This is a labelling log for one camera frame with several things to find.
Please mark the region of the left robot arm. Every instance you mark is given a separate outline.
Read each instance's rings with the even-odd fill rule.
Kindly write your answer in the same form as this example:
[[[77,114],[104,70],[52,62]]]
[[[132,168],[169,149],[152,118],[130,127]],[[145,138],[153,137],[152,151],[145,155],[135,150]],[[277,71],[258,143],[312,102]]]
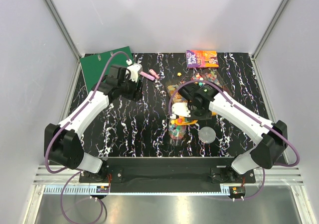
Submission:
[[[96,182],[108,175],[106,161],[86,153],[80,138],[87,127],[114,100],[123,97],[138,101],[142,97],[143,83],[139,80],[140,64],[128,67],[112,65],[108,74],[95,84],[85,101],[59,124],[50,123],[44,131],[44,158],[60,164],[64,169],[90,173]]]

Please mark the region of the round clear jar lid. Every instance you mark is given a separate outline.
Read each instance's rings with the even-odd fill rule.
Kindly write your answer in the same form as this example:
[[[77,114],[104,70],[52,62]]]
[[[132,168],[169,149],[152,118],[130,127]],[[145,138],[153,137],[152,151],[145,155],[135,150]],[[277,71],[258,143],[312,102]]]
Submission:
[[[211,127],[203,127],[198,132],[199,139],[204,143],[212,143],[216,139],[216,132]]]

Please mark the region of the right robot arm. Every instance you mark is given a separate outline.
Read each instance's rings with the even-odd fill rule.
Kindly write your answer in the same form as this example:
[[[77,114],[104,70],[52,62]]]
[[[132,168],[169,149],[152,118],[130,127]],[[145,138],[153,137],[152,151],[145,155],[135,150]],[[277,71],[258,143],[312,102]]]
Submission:
[[[189,81],[177,88],[177,92],[191,107],[199,111],[214,112],[241,129],[255,147],[234,158],[226,176],[238,182],[248,171],[255,168],[271,169],[288,147],[287,125],[265,119],[253,113],[225,92],[220,86],[204,81],[200,86]]]

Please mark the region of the clear candy jar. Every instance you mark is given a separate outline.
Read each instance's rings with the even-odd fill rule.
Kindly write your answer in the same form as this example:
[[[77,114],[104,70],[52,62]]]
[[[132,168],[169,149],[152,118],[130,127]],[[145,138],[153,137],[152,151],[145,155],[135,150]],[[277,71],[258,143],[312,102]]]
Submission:
[[[175,120],[168,123],[169,143],[173,146],[180,146],[186,134],[186,125],[177,125]]]

